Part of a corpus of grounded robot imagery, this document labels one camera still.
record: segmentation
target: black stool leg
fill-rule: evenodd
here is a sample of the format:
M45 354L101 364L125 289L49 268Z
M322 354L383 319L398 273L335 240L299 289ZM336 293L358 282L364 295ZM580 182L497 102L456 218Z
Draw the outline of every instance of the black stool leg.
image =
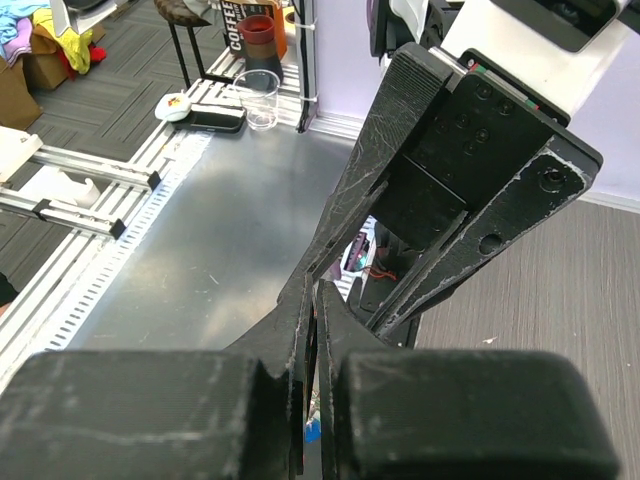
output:
M204 65L202 64L202 57L200 56L200 49L198 48L198 41L196 40L196 34L193 31L193 27L187 27L187 33L189 34L189 40L191 41L191 48L193 48L193 55L196 57L198 73L200 74L200 78L205 78L207 74L204 71Z
M178 32L173 23L169 23L169 30L171 30L171 38L173 38L173 45L176 47L176 55L178 55L178 63L180 63L180 70L182 70L182 76L184 77L184 83L187 88L191 87L191 80L189 80L189 72L187 72L187 65L184 63L184 55L182 55L182 48L180 48L180 40L178 39Z

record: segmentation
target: cardboard box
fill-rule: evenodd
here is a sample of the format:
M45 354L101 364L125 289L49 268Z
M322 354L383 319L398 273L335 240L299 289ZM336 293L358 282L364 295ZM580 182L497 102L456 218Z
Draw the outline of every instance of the cardboard box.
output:
M104 37L106 33L107 31L100 24L93 27L93 43L98 43L100 40L102 40L102 37Z
M28 54L24 57L24 76L29 88L54 90L67 79L67 71L58 54Z
M93 41L97 42L104 37L106 31L100 24L93 27ZM67 72L58 58L58 54L51 51L51 41L43 40L34 35L31 38L31 48L37 54L25 55L24 69L29 88L41 88L54 90L64 82Z
M26 130L40 115L42 109L27 91L22 59L9 68L0 58L0 125Z

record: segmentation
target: white baseboard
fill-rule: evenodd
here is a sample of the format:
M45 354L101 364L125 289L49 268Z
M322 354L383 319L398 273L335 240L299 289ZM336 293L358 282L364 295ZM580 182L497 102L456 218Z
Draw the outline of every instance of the white baseboard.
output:
M618 197L610 193L587 192L580 200L589 203L595 203L605 207L616 208L631 213L640 213L640 201L631 198Z
M355 140L360 135L364 120L330 113L318 113L311 122L310 130Z

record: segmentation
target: blue object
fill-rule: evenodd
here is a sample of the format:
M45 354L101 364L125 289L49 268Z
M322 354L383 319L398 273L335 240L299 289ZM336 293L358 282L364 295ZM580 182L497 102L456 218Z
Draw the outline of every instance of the blue object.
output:
M39 8L51 8L49 0L0 0L0 56L6 58L2 45L18 36L16 24Z
M304 441L305 443L311 443L318 440L322 432L320 431L320 420L314 418L304 427Z

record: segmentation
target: screw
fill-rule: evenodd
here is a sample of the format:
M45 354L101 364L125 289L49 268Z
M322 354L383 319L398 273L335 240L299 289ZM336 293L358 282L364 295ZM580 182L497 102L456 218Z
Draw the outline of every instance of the screw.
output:
M486 100L487 98L491 97L491 95L493 95L493 87L491 87L491 85L487 85L486 83L481 83L480 85L478 85L478 88L476 88L476 95L481 100Z
M467 128L470 123L471 120L469 119L469 115L467 115L466 113L461 113L456 117L456 125L459 128Z
M486 143L489 141L489 131L486 128L481 128L476 132L476 140L478 143Z
M550 169L540 177L540 187L549 193L559 192L567 182L567 177L560 171Z
M444 120L439 120L436 126L436 132L447 133L449 131L449 125Z
M471 156L478 151L478 146L472 142L465 142L463 146L464 153Z
M498 105L498 107L502 115L511 115L513 113L514 105L511 100L508 100L508 99L502 100Z

